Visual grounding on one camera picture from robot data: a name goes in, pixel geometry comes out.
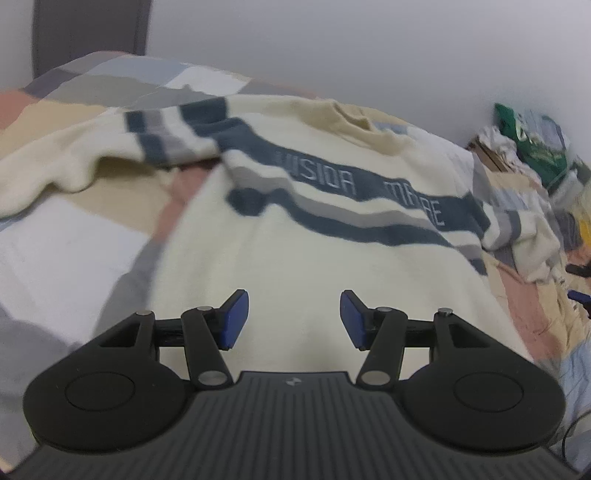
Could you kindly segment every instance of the sweater sleeve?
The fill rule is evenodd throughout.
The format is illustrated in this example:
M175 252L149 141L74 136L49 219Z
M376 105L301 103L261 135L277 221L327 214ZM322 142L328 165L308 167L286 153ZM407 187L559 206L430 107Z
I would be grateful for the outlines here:
M0 158L0 218L32 204L55 184L79 192L95 177L103 157L156 168L195 163L219 155L215 136L234 125L225 98L159 110L115 112L50 133Z
M560 241L546 218L527 210L502 210L482 204L488 227L480 239L482 248L494 251L511 245L515 266L528 279L560 250Z

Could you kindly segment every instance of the white wall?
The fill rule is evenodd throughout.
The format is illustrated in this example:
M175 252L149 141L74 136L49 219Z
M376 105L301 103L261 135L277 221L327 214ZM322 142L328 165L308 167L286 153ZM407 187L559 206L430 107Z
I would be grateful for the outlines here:
M373 106L465 145L495 101L591 162L591 0L154 0L148 54Z
M33 79L32 18L33 0L0 0L0 91Z

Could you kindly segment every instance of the circular mount pad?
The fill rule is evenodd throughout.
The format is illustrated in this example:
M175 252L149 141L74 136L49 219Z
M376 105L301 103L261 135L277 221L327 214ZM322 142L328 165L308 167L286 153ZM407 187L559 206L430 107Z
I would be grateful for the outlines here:
M39 441L107 452L152 439L178 418L184 402L182 380L148 356L83 347L33 380L23 406Z
M402 400L424 432L479 452L540 445L564 414L564 396L555 380L499 348L447 353L406 381Z

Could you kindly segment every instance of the bed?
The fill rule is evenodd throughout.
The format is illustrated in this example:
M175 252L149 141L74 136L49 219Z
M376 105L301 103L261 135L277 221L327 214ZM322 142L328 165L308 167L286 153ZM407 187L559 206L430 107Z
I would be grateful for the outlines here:
M206 66L95 52L0 94L0 166L3 158L37 139L100 116L236 93L314 98ZM539 279L527 281L517 273L509 247L479 252L473 263L531 360L564 390L566 415L552 441L560 455L566 429L591 408L589 319L567 298L569 289L591 294L591 280L564 272L567 262L591 260L591 248L572 215L552 211L545 191L523 175L491 173L470 152L391 115L344 108L424 145L449 164L459 181L470 184L478 199L547 219L560 252ZM77 346L148 307L167 240L212 168L213 163L154 168L104 158L89 187L64 192L48 186L20 213L0 219L1 469L17 465L35 447L21 408L27 384ZM409 357L407 375L426 362L424 352ZM172 366L182 370L182 365ZM566 459L577 469L589 463L584 449L591 443L590 431L591 423L581 421L567 439Z

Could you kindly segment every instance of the black cable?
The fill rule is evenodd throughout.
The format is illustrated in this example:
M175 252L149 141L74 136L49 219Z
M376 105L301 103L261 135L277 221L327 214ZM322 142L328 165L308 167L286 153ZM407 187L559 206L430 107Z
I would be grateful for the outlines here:
M573 423L569 425L569 428L566 429L564 432L564 436L562 437L562 444L560 446L560 453L562 454L562 460L566 463L566 438L569 436L570 432L575 429L575 427L579 424L581 420L583 420L588 415L591 415L591 410L586 411L583 413L579 418L577 418Z

